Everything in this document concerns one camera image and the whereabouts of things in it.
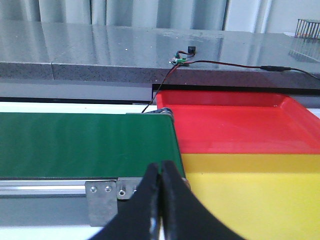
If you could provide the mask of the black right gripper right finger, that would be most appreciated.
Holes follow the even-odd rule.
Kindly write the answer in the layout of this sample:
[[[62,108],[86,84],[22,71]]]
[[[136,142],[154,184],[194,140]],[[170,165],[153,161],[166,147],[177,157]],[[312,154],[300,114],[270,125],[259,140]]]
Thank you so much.
[[[242,240],[196,198],[173,161],[161,164],[161,203],[167,240]]]

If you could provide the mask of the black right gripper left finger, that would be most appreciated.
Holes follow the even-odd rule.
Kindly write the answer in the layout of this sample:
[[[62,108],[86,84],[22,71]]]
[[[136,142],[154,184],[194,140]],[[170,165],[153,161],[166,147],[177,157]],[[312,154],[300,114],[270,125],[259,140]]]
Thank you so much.
[[[137,191],[92,240],[157,240],[159,220],[159,166],[148,165]]]

